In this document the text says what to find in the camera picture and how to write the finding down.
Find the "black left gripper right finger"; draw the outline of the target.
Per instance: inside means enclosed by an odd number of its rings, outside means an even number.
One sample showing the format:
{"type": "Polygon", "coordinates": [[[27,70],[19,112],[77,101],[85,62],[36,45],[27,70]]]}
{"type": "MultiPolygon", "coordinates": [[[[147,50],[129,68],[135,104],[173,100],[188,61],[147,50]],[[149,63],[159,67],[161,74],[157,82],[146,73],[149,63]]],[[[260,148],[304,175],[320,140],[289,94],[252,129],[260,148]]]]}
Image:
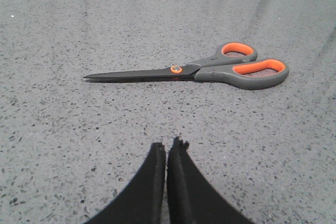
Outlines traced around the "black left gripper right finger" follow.
{"type": "Polygon", "coordinates": [[[187,153],[189,143],[173,141],[167,162],[170,223],[252,223],[204,178],[187,153]]]}

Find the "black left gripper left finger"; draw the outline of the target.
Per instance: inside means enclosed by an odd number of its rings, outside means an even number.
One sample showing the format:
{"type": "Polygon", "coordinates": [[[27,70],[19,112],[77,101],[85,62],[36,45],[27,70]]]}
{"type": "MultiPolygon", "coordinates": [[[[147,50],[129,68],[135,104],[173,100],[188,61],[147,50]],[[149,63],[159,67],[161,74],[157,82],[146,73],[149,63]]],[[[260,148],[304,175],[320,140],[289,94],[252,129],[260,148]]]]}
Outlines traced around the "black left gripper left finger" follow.
{"type": "Polygon", "coordinates": [[[160,223],[165,163],[164,145],[153,143],[124,190],[87,223],[160,223]]]}

